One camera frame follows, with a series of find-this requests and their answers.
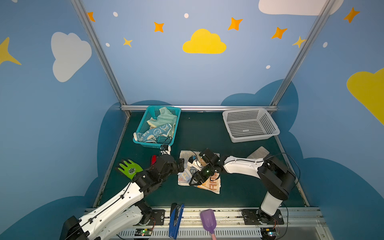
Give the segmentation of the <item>orange striped rabbit towel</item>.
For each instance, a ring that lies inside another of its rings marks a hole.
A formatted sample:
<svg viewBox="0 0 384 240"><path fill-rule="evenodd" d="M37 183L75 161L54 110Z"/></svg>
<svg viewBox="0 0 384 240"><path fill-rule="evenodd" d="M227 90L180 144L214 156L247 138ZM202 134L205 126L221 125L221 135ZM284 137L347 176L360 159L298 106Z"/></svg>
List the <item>orange striped rabbit towel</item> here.
<svg viewBox="0 0 384 240"><path fill-rule="evenodd" d="M186 150L180 152L180 159L184 159L184 171L182 173L178 173L178 185L180 186L190 186L189 182L192 178L192 175L197 172L198 170L192 166L189 161L191 161L191 157L196 156L199 161L202 163L203 167L206 165L206 163L203 161L203 159L199 156L200 152L195 150ZM199 189L208 190L215 194L220 194L220 188L221 188L221 179L219 177L219 174L216 173L214 176L212 176L210 179L208 179L204 184L200 186L195 186Z"/></svg>

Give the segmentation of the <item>teal plastic basket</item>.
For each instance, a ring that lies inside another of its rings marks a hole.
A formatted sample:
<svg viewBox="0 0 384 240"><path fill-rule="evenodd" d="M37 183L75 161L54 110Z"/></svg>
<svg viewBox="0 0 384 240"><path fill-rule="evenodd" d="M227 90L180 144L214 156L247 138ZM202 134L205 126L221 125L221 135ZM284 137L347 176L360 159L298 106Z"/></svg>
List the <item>teal plastic basket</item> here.
<svg viewBox="0 0 384 240"><path fill-rule="evenodd" d="M171 106L149 106L133 134L133 142L146 148L171 146L182 110Z"/></svg>

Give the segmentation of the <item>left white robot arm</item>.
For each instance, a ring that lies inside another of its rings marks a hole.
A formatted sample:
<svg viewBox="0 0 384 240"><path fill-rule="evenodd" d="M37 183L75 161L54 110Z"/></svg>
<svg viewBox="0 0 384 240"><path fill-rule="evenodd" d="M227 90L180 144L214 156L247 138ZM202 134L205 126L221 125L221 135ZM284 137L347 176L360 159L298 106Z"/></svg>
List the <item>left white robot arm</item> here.
<svg viewBox="0 0 384 240"><path fill-rule="evenodd" d="M170 175L184 171L184 159L162 154L148 169L135 174L118 194L92 212L67 219L61 240L108 240L129 225L138 224L151 208L143 199L156 191Z"/></svg>

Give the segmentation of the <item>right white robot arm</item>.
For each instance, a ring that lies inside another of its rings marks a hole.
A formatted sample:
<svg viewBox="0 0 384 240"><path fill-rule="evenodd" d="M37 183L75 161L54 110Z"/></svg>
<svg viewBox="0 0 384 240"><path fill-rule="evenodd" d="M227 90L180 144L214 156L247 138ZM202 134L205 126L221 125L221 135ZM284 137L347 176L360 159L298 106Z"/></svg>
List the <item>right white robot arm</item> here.
<svg viewBox="0 0 384 240"><path fill-rule="evenodd" d="M200 186L216 173L221 174L223 172L258 178L267 189L267 194L258 211L260 216L274 216L296 186L295 173L276 155L268 155L263 159L219 157L211 150L205 149L200 153L200 157L206 165L192 175L189 181L190 186Z"/></svg>

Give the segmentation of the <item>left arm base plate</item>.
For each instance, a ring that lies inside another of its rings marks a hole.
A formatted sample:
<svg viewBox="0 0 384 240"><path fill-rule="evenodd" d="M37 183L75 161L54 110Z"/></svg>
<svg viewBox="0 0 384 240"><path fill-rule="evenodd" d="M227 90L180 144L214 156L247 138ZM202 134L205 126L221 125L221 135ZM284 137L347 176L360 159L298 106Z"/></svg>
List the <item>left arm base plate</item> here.
<svg viewBox="0 0 384 240"><path fill-rule="evenodd" d="M163 226L165 220L165 210L151 210L145 213L139 223L141 226Z"/></svg>

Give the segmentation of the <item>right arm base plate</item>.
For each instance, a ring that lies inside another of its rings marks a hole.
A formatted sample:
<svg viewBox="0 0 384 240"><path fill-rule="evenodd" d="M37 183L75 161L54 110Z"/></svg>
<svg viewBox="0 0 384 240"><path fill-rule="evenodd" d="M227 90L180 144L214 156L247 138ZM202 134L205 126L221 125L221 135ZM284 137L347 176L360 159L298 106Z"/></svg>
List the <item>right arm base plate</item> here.
<svg viewBox="0 0 384 240"><path fill-rule="evenodd" d="M273 216L268 215L261 209L244 209L242 216L245 225L284 225L282 213L277 209Z"/></svg>

